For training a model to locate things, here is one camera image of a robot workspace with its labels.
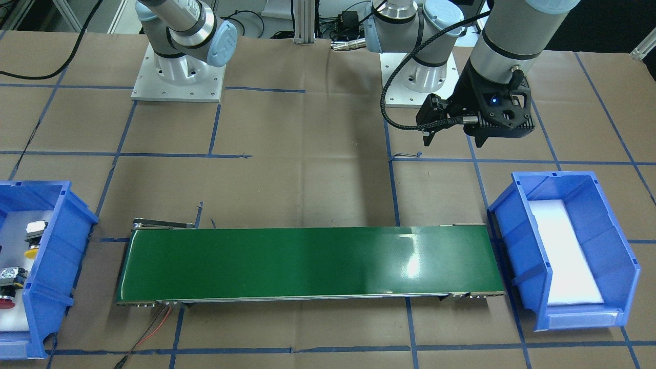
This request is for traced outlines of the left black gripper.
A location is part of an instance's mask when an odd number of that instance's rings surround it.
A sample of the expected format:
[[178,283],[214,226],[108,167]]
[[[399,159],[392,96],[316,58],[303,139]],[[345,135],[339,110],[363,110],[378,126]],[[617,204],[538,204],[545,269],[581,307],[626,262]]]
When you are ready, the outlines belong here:
[[467,61],[452,96],[429,94],[416,115],[423,144],[431,145],[436,133],[462,125],[463,131],[483,147],[490,137],[522,138],[535,129],[531,117],[531,89],[520,66],[510,69],[510,81],[497,83],[480,75]]

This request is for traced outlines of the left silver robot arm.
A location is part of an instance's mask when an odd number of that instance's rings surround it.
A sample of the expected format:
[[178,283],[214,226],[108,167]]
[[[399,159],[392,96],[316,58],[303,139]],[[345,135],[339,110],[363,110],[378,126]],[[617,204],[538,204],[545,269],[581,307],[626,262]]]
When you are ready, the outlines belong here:
[[[404,57],[384,79],[380,112],[396,129],[419,131],[429,146],[443,129],[462,126],[477,147],[488,138],[522,138],[535,129],[526,73],[546,49],[577,1],[494,1],[486,12],[466,18],[450,1],[372,1],[363,29],[371,52]],[[452,94],[437,94],[456,41],[478,19],[486,20]],[[387,114],[394,81],[425,94],[413,125]]]

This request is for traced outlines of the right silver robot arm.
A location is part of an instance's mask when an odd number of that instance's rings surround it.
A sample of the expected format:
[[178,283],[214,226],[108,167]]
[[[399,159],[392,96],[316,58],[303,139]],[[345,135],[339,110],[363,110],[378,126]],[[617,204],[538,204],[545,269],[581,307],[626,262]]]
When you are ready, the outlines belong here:
[[236,51],[236,26],[217,19],[205,2],[138,1],[135,10],[154,51],[154,70],[171,85],[199,81]]

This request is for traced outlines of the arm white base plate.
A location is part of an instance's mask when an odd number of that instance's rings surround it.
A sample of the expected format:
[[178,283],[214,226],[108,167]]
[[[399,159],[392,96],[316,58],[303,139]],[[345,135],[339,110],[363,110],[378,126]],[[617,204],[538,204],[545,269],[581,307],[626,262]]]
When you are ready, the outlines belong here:
[[450,54],[445,65],[435,68],[410,60],[387,89],[385,106],[418,108],[431,93],[444,99],[449,98],[458,79],[459,72],[453,54]]
[[220,103],[224,73],[224,66],[209,66],[187,55],[164,58],[148,45],[131,97],[148,102]]

